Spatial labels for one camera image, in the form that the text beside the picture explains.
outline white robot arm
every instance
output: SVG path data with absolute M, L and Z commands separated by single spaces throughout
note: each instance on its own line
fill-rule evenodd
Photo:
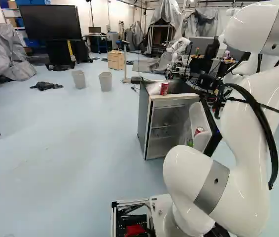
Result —
M 225 38 L 233 48 L 279 56 L 279 0 L 258 2 L 237 12 Z M 279 66 L 248 76 L 240 85 L 259 103 L 279 110 Z M 235 90 L 231 96 L 244 99 Z M 262 110 L 274 133 L 279 114 Z M 235 155 L 235 168 L 188 146 L 176 146 L 167 154 L 163 172 L 174 220 L 188 236 L 202 236 L 217 222 L 239 237 L 256 237 L 270 210 L 265 135 L 253 109 L 237 101 L 226 103 L 220 132 Z
M 177 58 L 185 51 L 187 45 L 190 43 L 185 37 L 179 38 L 171 47 L 166 48 L 166 51 L 172 53 L 171 62 L 174 63 Z

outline black cloth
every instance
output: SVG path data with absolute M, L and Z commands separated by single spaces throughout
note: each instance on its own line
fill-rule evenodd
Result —
M 38 88 L 40 91 L 48 90 L 48 89 L 58 89 L 63 88 L 62 85 L 53 84 L 49 82 L 39 81 L 36 85 L 31 86 L 30 89 Z

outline red can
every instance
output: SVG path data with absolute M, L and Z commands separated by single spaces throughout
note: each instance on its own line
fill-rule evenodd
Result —
M 198 134 L 201 133 L 201 132 L 204 132 L 204 128 L 202 128 L 202 127 L 197 127 L 197 129 L 195 129 L 195 133 L 194 133 L 194 136 L 193 136 L 193 137 L 195 137 L 196 135 L 198 135 Z
M 169 83 L 168 83 L 168 82 L 163 82 L 163 83 L 161 83 L 160 94 L 161 94 L 161 95 L 167 95 L 167 93 L 168 93 L 168 87 L 169 87 Z

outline gray trash bin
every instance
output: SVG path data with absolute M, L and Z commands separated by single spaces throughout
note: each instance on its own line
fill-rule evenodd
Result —
M 99 81 L 102 91 L 111 91 L 112 88 L 112 73 L 103 72 L 99 74 Z
M 85 74 L 83 71 L 72 71 L 71 72 L 72 78 L 74 79 L 75 86 L 77 89 L 83 89 L 86 87 L 86 79 Z

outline black monitor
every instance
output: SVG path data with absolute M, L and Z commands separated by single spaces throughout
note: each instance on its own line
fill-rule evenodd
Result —
M 21 5 L 20 13 L 32 40 L 81 40 L 78 10 L 73 5 Z

